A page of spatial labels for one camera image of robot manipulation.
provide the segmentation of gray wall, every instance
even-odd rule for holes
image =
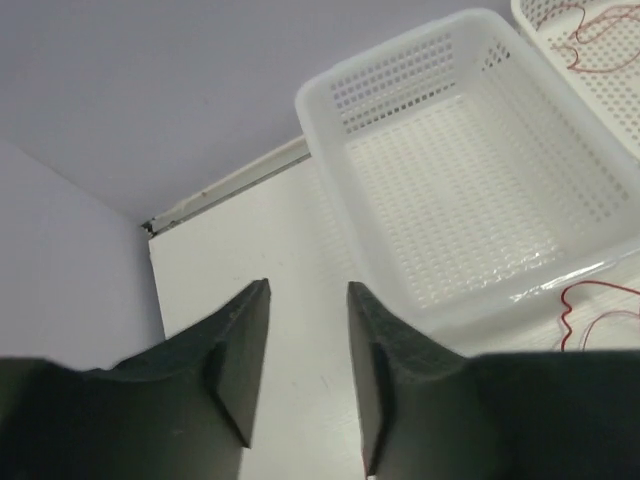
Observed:
[[[146,234],[0,141],[0,356],[109,366],[162,340]]]
[[[298,87],[509,0],[20,0],[0,15],[0,136],[148,220],[300,134]]]

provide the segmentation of white plastic basket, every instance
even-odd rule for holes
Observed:
[[[640,160],[640,4],[512,0],[511,9],[521,33]]]
[[[296,109],[365,281],[423,330],[638,248],[635,163],[492,12],[342,62]]]

